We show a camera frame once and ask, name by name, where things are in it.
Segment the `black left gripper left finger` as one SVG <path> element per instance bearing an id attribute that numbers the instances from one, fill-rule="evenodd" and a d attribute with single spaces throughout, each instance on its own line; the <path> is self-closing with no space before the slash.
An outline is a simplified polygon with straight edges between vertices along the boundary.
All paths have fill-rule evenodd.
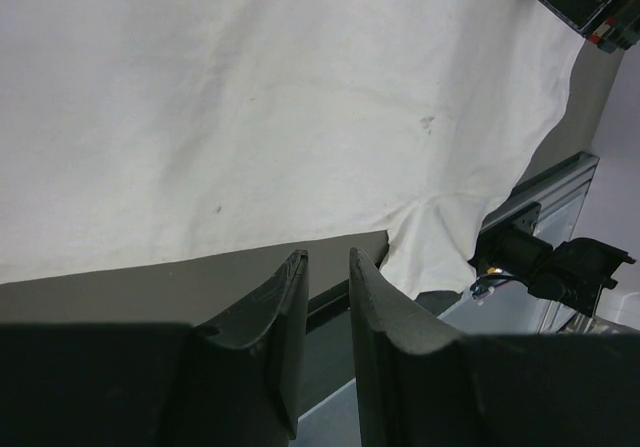
<path id="1" fill-rule="evenodd" d="M 199 325 L 3 325 L 2 444 L 289 444 L 299 418 L 308 261 L 293 252 Z"/>

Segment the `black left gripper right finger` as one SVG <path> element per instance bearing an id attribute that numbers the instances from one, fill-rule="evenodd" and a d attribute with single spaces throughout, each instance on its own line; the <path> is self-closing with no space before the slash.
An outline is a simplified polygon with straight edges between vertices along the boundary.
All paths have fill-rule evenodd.
<path id="1" fill-rule="evenodd" d="M 363 445 L 638 444 L 636 335 L 467 335 L 363 251 L 349 269 Z"/>

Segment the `white t shirt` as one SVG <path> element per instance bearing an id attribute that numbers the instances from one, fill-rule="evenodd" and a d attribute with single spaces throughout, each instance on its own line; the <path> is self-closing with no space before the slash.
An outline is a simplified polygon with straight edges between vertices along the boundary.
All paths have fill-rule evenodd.
<path id="1" fill-rule="evenodd" d="M 385 231 L 463 291 L 582 46 L 536 0 L 1 0 L 1 278 Z"/>

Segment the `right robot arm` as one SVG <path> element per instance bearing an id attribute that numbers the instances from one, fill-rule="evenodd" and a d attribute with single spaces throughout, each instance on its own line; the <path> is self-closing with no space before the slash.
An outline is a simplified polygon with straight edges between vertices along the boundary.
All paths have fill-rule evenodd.
<path id="1" fill-rule="evenodd" d="M 583 39 L 612 54 L 639 40 L 639 0 L 537 0 Z M 475 298 L 488 294 L 495 281 L 517 281 L 529 295 L 557 301 L 587 317 L 595 314 L 613 275 L 633 258 L 591 238 L 558 247 L 537 238 L 530 226 L 539 206 L 528 205 L 480 234 L 470 265 L 477 274 Z"/>

